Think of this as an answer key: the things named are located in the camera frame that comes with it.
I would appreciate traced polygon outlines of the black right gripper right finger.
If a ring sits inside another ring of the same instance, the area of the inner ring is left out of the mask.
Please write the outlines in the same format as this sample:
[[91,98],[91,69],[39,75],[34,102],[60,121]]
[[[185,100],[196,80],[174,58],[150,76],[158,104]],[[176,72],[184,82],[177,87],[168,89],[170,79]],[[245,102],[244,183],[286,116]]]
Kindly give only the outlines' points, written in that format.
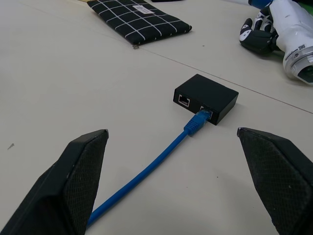
[[254,187],[279,235],[313,235],[313,162],[290,140],[237,130]]

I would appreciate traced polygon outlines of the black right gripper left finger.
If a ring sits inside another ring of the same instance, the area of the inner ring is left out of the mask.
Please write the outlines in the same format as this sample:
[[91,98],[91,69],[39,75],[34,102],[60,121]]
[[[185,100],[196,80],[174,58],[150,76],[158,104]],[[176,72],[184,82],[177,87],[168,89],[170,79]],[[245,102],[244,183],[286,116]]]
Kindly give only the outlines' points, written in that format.
[[0,235],[85,235],[109,133],[72,140],[35,182]]

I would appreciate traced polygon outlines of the small black network box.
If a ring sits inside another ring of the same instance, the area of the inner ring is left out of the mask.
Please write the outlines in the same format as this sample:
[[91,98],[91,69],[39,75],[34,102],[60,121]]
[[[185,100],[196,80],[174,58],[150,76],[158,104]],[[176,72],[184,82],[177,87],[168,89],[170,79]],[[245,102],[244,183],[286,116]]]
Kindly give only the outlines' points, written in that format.
[[236,104],[239,93],[220,83],[196,74],[175,88],[173,102],[192,113],[206,110],[214,125],[228,114]]

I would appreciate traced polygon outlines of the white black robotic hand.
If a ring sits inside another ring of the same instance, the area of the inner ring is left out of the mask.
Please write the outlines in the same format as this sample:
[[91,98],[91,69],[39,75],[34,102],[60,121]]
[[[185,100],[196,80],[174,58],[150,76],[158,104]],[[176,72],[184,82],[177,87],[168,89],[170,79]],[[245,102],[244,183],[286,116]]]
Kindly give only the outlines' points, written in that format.
[[289,78],[313,86],[313,1],[248,0],[260,9],[243,24],[240,44],[259,55],[284,53],[283,68]]

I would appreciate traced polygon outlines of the black white checked fabric pouch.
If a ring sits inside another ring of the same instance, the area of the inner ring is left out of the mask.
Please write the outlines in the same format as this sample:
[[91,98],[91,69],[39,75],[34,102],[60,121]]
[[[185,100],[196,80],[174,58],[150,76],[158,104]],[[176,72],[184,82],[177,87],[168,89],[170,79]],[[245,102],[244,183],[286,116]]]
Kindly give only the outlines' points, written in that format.
[[145,0],[89,0],[87,5],[134,46],[185,34],[192,29],[191,25]]

